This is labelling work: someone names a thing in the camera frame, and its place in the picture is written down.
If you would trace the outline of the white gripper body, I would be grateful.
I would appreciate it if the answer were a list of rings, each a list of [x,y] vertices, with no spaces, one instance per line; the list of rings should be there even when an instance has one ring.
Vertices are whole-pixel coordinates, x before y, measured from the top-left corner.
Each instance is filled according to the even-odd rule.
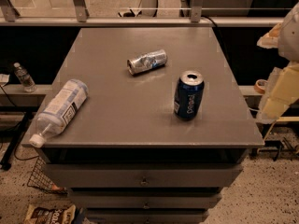
[[[299,3],[284,18],[278,37],[278,54],[299,62]]]

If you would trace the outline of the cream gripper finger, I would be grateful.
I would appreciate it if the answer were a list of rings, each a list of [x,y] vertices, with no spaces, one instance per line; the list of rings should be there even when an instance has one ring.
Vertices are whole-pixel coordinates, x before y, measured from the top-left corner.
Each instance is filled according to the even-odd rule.
[[[264,49],[276,49],[280,35],[281,23],[276,24],[268,33],[261,36],[257,41],[257,46]]]
[[[299,63],[288,63],[283,69],[275,67],[259,103],[259,119],[278,119],[299,99]]]

